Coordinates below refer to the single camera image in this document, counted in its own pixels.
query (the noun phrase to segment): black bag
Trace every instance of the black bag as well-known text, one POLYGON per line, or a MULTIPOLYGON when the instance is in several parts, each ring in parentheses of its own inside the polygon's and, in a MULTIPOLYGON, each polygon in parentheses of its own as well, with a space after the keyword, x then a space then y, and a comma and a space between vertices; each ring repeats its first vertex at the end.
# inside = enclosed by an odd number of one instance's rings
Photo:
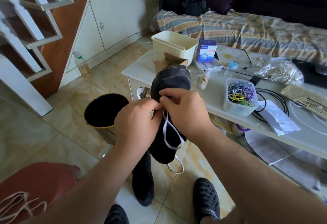
POLYGON ((200 16, 207 11, 207 3, 205 0, 159 0, 159 9, 178 15, 200 16))

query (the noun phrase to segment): blue and white box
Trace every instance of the blue and white box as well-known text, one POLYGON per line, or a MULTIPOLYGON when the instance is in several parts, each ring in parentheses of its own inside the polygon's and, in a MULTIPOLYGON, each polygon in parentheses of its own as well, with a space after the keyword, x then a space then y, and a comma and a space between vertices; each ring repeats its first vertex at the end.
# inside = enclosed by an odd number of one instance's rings
POLYGON ((214 59, 217 49, 215 40, 200 40, 197 50, 197 62, 206 63, 214 59))

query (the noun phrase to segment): black slipper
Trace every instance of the black slipper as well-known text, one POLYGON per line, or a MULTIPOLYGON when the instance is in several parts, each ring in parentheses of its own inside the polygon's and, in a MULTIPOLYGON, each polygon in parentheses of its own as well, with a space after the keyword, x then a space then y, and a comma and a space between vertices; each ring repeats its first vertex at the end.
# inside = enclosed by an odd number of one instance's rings
POLYGON ((154 182, 151 171, 151 155, 147 151, 132 171, 132 187, 137 201, 144 206, 149 206, 154 198, 154 182))
POLYGON ((195 224, 205 216, 220 220, 220 207, 217 192, 213 184, 205 178, 198 178, 193 187, 193 208, 195 224))
POLYGON ((107 215, 104 224, 129 224, 127 214, 122 206, 114 204, 107 215))
MULTIPOLYGON (((183 88, 191 89, 191 77, 189 71, 182 65, 169 65, 162 69, 155 77, 151 86, 151 98, 159 102, 161 95, 159 91, 166 88, 183 88)), ((151 144, 149 151, 151 155, 161 164, 168 164, 175 158, 176 150, 167 147, 163 138, 162 129, 165 124, 165 119, 161 120, 157 135, 151 144)), ((184 141, 186 137, 178 132, 184 141)), ((176 131, 167 125, 166 140, 172 147, 177 148, 181 144, 181 140, 176 131)))

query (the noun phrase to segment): striped blanket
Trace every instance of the striped blanket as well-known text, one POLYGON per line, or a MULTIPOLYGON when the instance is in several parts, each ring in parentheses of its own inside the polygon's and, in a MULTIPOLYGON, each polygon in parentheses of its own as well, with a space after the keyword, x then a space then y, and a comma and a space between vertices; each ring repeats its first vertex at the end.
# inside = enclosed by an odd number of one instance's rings
POLYGON ((284 22, 280 18, 232 12, 208 12, 199 17, 161 10, 161 31, 182 32, 196 39, 273 57, 288 57, 327 65, 327 30, 284 22))

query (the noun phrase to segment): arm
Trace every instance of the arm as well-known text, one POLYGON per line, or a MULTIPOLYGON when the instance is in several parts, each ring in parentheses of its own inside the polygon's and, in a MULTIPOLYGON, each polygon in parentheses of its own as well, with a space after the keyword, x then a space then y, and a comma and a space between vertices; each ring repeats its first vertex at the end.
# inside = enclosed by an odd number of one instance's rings
POLYGON ((176 128, 199 147, 249 223, 326 223, 327 205, 219 132, 197 92, 165 89, 160 94, 173 96, 160 102, 176 128))
POLYGON ((155 100, 142 99, 124 107, 115 119, 116 144, 106 156, 32 224, 103 224, 110 207, 158 131, 162 112, 155 100))

